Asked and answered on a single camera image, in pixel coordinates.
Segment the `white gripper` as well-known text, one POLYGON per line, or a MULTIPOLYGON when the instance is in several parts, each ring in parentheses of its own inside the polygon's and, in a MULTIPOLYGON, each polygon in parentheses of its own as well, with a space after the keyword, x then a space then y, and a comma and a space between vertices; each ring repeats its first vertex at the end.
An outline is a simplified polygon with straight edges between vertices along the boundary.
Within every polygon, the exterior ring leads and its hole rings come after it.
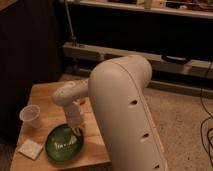
POLYGON ((80 105, 77 102, 73 102, 64 107, 64 112, 67 124, 72 128, 75 135, 80 136, 84 123, 84 115, 80 105))

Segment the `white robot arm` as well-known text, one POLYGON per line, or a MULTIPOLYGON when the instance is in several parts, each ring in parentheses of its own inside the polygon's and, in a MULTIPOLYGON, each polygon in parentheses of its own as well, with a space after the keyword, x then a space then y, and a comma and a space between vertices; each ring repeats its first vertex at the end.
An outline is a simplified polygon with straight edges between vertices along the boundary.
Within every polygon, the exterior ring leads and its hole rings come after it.
POLYGON ((52 95, 73 130, 83 123, 76 101, 89 98, 113 171, 168 171, 143 95, 151 77, 146 58, 128 55, 98 64, 87 80, 67 83, 52 95))

